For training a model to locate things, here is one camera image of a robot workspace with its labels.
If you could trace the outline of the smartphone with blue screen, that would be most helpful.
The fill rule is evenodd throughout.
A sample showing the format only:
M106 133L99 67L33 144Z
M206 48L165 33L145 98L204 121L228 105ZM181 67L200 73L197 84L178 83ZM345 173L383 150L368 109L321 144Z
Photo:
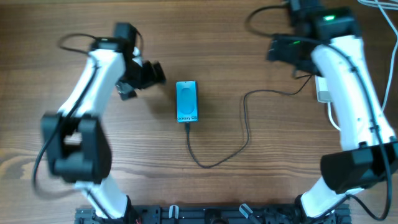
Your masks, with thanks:
M177 122L198 121L198 95L196 81L181 81L175 84Z

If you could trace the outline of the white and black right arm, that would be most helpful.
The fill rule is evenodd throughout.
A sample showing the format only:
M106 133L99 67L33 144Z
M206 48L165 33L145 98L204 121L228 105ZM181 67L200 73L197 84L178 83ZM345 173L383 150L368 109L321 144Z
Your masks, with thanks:
M288 1L293 34L274 34L270 55L325 78L340 125L341 152L321 158L322 176L301 196L305 215L320 219L379 182L392 202L397 138L371 81L359 25L347 7Z

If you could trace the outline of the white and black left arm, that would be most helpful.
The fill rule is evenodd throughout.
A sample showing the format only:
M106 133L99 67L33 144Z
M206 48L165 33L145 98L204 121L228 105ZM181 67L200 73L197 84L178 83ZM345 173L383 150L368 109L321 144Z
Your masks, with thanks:
M122 100L136 97L137 90L166 77L159 62L142 58L143 38L128 22L118 22L112 37L93 37L85 69L69 98L56 113L46 113L40 122L44 145L32 171L32 188L41 198L53 199L81 192L92 205L88 217L77 223L141 223L130 198L111 177L112 153L101 117L113 89ZM65 192L39 188L37 171L46 156L53 176L73 184Z

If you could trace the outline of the white power strip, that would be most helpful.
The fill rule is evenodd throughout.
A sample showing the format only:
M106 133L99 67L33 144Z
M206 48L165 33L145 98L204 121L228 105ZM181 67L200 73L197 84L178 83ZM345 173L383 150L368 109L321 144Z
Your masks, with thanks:
M317 101L319 103L332 102L326 78L315 76L315 88L317 94Z

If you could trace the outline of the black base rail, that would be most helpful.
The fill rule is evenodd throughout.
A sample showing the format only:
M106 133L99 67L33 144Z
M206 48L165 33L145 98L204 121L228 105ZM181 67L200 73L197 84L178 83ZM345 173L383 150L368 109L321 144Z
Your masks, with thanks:
M348 205L341 205L327 216L306 218L293 204L232 207L169 207L134 206L129 218L107 220L97 216L93 208L79 208L75 213L75 224L95 223L142 223L142 224L206 224L206 223L351 223Z

